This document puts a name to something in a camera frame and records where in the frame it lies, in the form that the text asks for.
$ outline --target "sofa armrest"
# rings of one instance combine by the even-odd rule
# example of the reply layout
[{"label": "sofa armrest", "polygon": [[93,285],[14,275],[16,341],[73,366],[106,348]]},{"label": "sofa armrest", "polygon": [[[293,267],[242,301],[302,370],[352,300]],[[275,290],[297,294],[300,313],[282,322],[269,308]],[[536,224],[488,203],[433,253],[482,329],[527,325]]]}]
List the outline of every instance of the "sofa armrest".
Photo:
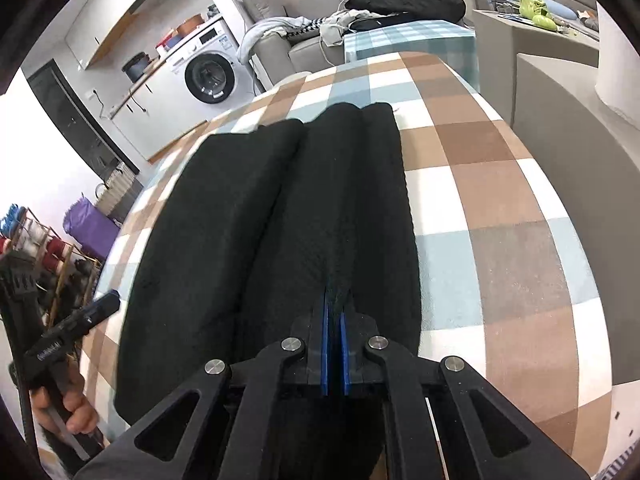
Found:
[{"label": "sofa armrest", "polygon": [[254,46],[254,54],[258,56],[269,79],[273,84],[296,73],[289,59],[291,45],[278,34],[270,34],[258,40]]}]

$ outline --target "triangular cutout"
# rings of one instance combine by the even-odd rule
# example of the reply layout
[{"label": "triangular cutout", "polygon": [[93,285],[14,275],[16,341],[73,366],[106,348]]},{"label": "triangular cutout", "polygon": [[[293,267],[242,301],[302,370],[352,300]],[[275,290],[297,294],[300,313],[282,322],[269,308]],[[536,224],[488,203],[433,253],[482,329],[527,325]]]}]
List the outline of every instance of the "triangular cutout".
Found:
[{"label": "triangular cutout", "polygon": [[170,462],[196,409],[199,394],[189,392],[136,438],[135,446],[164,462]]},{"label": "triangular cutout", "polygon": [[493,455],[502,458],[530,444],[529,439],[479,390],[469,392]]}]

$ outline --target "table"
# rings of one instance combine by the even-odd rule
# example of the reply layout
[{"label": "table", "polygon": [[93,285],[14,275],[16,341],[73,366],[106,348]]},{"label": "table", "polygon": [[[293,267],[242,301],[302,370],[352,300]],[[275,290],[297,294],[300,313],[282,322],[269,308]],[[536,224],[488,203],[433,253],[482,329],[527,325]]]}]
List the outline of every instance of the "table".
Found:
[{"label": "table", "polygon": [[435,54],[480,91],[476,34],[468,28],[444,20],[421,20],[344,37],[345,62],[404,51]]},{"label": "table", "polygon": [[[457,354],[591,474],[607,444],[611,374],[598,290],[572,222],[518,137],[436,56],[401,52],[347,63],[274,88],[183,137],[137,199],[97,294],[120,312],[84,340],[86,394],[108,438],[127,300],[149,233],[190,157],[211,134],[336,102],[389,102],[402,142],[422,289],[418,354]],[[606,349],[593,361],[593,349]]]}]

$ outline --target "white cylinder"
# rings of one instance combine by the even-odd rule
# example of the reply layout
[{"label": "white cylinder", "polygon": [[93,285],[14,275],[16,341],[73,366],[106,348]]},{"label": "white cylinder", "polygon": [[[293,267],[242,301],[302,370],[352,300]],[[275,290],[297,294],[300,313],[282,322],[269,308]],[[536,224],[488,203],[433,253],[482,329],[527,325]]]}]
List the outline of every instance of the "white cylinder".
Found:
[{"label": "white cylinder", "polygon": [[598,4],[600,61],[596,93],[611,110],[640,130],[640,56]]}]

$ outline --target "door frame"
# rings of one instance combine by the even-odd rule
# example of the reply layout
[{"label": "door frame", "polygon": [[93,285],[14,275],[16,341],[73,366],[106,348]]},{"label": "door frame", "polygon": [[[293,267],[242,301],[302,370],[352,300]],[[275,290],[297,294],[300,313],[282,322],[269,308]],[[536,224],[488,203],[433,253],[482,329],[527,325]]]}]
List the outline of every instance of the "door frame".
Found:
[{"label": "door frame", "polygon": [[35,78],[38,74],[40,74],[40,72],[43,72],[44,70],[47,70],[47,69],[52,70],[57,80],[62,85],[63,90],[66,92],[66,95],[71,99],[71,102],[78,109],[82,117],[84,117],[84,120],[94,130],[96,136],[102,142],[104,142],[109,147],[109,149],[114,153],[114,155],[117,156],[131,170],[131,173],[133,173],[134,175],[138,175],[140,173],[140,170],[138,169],[138,167],[130,160],[130,158],[127,155],[123,153],[123,151],[116,145],[116,143],[113,142],[113,140],[111,140],[111,137],[108,136],[107,132],[105,132],[103,127],[100,126],[100,123],[96,121],[94,116],[91,115],[91,112],[87,110],[87,108],[84,106],[84,103],[78,97],[78,94],[76,94],[73,88],[71,88],[69,81],[66,80],[65,76],[60,70],[60,67],[58,66],[58,64],[54,59],[47,61],[43,66],[37,69],[36,72],[31,74],[27,78],[27,82],[30,83],[31,79]]}]

